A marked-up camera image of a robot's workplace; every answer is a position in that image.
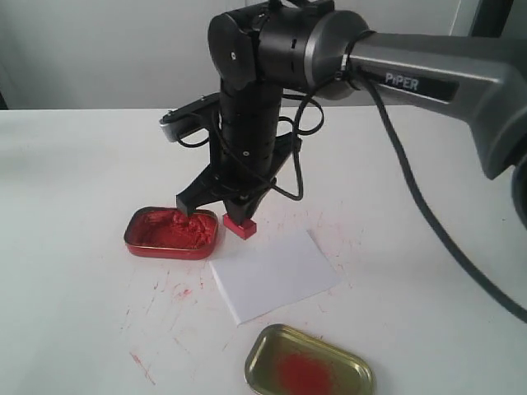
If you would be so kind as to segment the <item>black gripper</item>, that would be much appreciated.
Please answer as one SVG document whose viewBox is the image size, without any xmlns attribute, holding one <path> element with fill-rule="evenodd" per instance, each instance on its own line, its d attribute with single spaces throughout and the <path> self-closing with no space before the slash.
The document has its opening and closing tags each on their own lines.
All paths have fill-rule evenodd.
<svg viewBox="0 0 527 395">
<path fill-rule="evenodd" d="M 219 105 L 210 132 L 211 163 L 175 198 L 176 208 L 193 215 L 204 205 L 219 202 L 227 193 L 226 214 L 236 224 L 251 220 L 271 188 L 277 172 L 291 158 L 297 192 L 303 192 L 300 132 L 296 124 L 277 136 L 283 89 L 268 83 L 250 83 L 237 90 L 223 81 Z"/>
</svg>

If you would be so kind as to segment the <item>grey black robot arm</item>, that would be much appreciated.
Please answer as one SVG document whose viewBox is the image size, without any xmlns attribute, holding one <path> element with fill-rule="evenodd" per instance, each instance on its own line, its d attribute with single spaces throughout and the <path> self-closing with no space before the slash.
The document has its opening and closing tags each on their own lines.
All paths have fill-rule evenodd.
<svg viewBox="0 0 527 395">
<path fill-rule="evenodd" d="M 206 129 L 210 163 L 177 195 L 186 214 L 223 202 L 240 225 L 297 159 L 298 121 L 276 134 L 285 90 L 303 104 L 368 91 L 465 122 L 483 173 L 514 170 L 511 196 L 526 217 L 526 43 L 523 39 L 378 33 L 331 1 L 268 1 L 224 12 L 208 27 L 221 78 L 214 95 L 175 114 L 174 137 Z"/>
</svg>

